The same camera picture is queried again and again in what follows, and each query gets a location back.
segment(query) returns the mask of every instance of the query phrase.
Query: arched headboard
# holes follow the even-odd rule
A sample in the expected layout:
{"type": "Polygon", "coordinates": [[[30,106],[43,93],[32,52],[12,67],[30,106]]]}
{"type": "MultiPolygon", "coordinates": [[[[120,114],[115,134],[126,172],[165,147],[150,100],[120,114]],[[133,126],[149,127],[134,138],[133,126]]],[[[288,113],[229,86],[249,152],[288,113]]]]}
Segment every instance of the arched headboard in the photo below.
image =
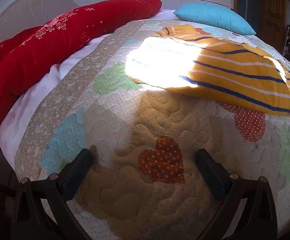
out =
{"type": "Polygon", "coordinates": [[[16,0],[0,14],[0,42],[77,7],[73,0],[16,0]]]}

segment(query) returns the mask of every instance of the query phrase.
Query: metal screw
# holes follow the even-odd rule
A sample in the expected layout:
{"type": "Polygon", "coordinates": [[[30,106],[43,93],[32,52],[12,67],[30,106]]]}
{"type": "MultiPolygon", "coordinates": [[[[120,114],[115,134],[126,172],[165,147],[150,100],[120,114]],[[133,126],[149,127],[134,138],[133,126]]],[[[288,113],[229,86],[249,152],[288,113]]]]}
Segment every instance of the metal screw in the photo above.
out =
{"type": "Polygon", "coordinates": [[[58,178],[58,174],[57,173],[52,173],[50,176],[49,176],[49,179],[50,180],[56,180],[58,178]]]}
{"type": "Polygon", "coordinates": [[[26,183],[27,181],[28,181],[28,178],[27,177],[24,177],[24,178],[21,179],[21,183],[22,184],[26,183]]]}
{"type": "Polygon", "coordinates": [[[268,182],[267,178],[264,177],[264,176],[260,177],[260,181],[263,182],[263,183],[267,183],[268,182]]]}
{"type": "Polygon", "coordinates": [[[231,178],[231,179],[238,179],[239,176],[238,176],[237,173],[231,173],[231,174],[230,174],[230,178],[231,178]]]}

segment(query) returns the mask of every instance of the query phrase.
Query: quilt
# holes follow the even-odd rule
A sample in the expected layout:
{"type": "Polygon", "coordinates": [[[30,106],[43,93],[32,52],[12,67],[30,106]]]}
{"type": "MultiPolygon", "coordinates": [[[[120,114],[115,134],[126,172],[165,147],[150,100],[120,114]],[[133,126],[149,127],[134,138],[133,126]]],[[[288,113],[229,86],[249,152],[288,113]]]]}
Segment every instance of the quilt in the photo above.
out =
{"type": "MultiPolygon", "coordinates": [[[[279,234],[290,228],[290,116],[135,83],[127,75],[127,59],[146,38],[186,24],[141,20],[117,29],[50,92],[26,129],[15,158],[19,179],[45,179],[82,148],[93,153],[92,168],[68,202],[93,239],[196,239],[220,205],[195,165],[200,148],[243,178],[267,177],[279,234]]],[[[190,25],[261,48],[290,71],[260,40],[190,25]]]]}

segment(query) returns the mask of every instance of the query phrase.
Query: turquoise pillow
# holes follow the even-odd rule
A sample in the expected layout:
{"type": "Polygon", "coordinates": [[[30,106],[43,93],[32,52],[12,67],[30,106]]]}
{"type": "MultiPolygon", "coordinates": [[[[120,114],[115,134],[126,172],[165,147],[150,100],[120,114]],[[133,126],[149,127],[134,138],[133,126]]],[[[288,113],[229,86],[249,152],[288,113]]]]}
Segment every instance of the turquoise pillow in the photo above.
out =
{"type": "Polygon", "coordinates": [[[214,3],[187,3],[174,11],[174,14],[183,21],[210,25],[241,35],[256,34],[243,17],[224,6],[214,3]]]}

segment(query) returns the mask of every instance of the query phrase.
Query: bright light spot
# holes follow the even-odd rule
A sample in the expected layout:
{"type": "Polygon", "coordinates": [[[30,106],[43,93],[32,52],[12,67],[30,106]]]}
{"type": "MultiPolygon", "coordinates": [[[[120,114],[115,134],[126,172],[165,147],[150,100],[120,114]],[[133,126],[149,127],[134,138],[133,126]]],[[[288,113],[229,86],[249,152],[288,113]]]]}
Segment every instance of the bright light spot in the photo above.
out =
{"type": "Polygon", "coordinates": [[[200,56],[201,47],[190,44],[172,38],[146,38],[127,55],[126,73],[152,87],[197,87],[179,78],[188,75],[194,67],[193,61],[200,56]]]}
{"type": "Polygon", "coordinates": [[[275,60],[274,58],[267,57],[267,56],[264,56],[264,58],[266,58],[266,59],[268,59],[268,60],[270,60],[270,61],[272,61],[274,63],[275,67],[280,71],[281,78],[286,83],[287,79],[286,79],[285,71],[284,71],[282,65],[277,60],[275,60]]]}

